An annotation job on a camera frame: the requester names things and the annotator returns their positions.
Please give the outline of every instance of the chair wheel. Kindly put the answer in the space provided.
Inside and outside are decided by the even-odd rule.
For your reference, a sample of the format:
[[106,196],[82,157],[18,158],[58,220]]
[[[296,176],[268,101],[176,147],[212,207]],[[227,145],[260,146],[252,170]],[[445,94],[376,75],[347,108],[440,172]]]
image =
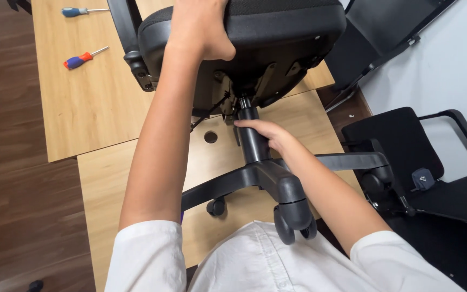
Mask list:
[[309,226],[306,229],[300,230],[300,233],[307,240],[311,240],[316,237],[318,230],[316,229],[316,220],[314,216],[311,216],[311,223],[309,223]]
[[206,205],[206,211],[211,216],[221,216],[225,212],[225,206],[226,206],[225,198],[220,197],[213,201],[208,202],[208,204]]
[[295,231],[286,223],[286,220],[280,214],[278,206],[273,209],[273,219],[275,220],[276,232],[282,243],[286,245],[295,243]]

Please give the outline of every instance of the red and blue screwdriver handle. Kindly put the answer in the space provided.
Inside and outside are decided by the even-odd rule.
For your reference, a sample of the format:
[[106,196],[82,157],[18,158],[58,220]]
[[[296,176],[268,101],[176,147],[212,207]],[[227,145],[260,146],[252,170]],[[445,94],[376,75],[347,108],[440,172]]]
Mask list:
[[69,58],[67,61],[64,62],[64,66],[70,70],[75,69],[91,59],[93,59],[93,56],[89,52],[85,52],[84,54],[78,57]]

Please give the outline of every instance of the black mesh fabric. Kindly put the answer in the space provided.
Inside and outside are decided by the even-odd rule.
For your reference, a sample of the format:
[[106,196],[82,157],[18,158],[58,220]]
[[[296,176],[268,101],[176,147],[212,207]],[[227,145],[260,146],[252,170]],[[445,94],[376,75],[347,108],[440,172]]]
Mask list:
[[[338,0],[230,0],[226,7],[226,16],[264,14],[279,11],[298,10],[321,6],[341,5]],[[172,6],[154,12],[142,23],[141,28],[170,20]]]

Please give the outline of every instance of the light wood surface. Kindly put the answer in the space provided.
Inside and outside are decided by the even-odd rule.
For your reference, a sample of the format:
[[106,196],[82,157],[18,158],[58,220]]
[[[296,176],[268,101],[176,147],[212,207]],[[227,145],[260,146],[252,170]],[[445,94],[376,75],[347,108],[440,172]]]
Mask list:
[[[144,92],[125,63],[109,12],[66,18],[61,8],[107,8],[106,0],[33,0],[48,161],[138,138],[153,92]],[[171,6],[172,0],[137,1],[140,13]],[[84,52],[107,51],[75,70],[62,63]],[[309,70],[294,95],[334,84],[325,63]]]
[[[315,90],[281,99],[260,109],[259,114],[262,119],[275,121],[286,128],[312,153],[343,152]],[[207,131],[216,132],[216,143],[204,141]],[[136,140],[133,140],[78,156],[97,291],[103,291],[107,278],[135,147]],[[191,133],[184,189],[242,166],[244,159],[232,128],[220,117],[205,120]],[[339,171],[338,175],[361,193],[352,170]],[[219,218],[206,212],[206,203],[185,212],[182,227],[187,267],[198,264],[219,241],[246,223],[253,220],[273,222],[276,202],[266,191],[256,187],[242,189],[226,196],[226,202],[227,211]]]

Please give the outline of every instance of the desk grommet hole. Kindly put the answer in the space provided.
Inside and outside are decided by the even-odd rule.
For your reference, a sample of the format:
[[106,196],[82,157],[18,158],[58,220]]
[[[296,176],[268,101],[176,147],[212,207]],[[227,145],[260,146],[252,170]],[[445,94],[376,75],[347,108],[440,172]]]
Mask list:
[[217,141],[217,134],[214,131],[208,131],[204,134],[204,140],[209,144],[215,143]]

